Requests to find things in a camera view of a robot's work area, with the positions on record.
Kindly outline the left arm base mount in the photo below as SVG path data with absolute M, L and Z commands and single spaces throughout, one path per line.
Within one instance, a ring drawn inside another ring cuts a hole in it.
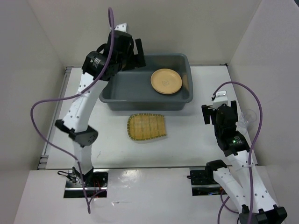
M 82 182 L 72 170 L 59 170 L 57 174 L 66 178 L 64 198 L 84 198 Z M 89 176 L 88 179 L 84 180 L 84 186 L 88 198 L 95 194 L 95 197 L 106 197 L 108 186 L 108 170 L 95 169 L 93 174 Z

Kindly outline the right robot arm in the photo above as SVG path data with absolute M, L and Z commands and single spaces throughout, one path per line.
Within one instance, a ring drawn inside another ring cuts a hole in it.
M 222 160 L 206 164 L 205 179 L 218 183 L 238 209 L 242 224 L 280 224 L 287 218 L 284 207 L 274 201 L 266 189 L 256 167 L 249 157 L 249 145 L 236 129 L 238 121 L 236 102 L 226 103 L 214 109 L 211 105 L 201 107 L 205 124 L 214 126 L 219 148 L 231 163 L 235 179 Z

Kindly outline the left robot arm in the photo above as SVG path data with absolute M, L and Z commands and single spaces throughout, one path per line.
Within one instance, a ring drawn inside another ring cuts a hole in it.
M 76 181 L 86 187 L 93 182 L 92 144 L 98 131 L 89 126 L 89 118 L 103 90 L 101 81 L 110 81 L 119 71 L 133 70 L 146 65 L 141 39 L 116 31 L 107 43 L 90 52 L 83 63 L 82 75 L 69 111 L 55 122 L 56 128 L 68 134 L 76 157 L 72 168 Z

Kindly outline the tan plate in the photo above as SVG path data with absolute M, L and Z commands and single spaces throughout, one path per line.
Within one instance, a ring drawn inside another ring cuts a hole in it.
M 181 76 L 171 69 L 156 70 L 151 75 L 150 82 L 155 91 L 165 95 L 178 92 L 183 84 Z

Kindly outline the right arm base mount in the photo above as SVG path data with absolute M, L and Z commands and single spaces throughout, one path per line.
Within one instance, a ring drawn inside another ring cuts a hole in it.
M 193 196 L 211 196 L 219 195 L 224 189 L 213 179 L 213 170 L 221 168 L 218 163 L 207 163 L 205 167 L 190 168 L 190 174 L 187 179 L 191 181 Z

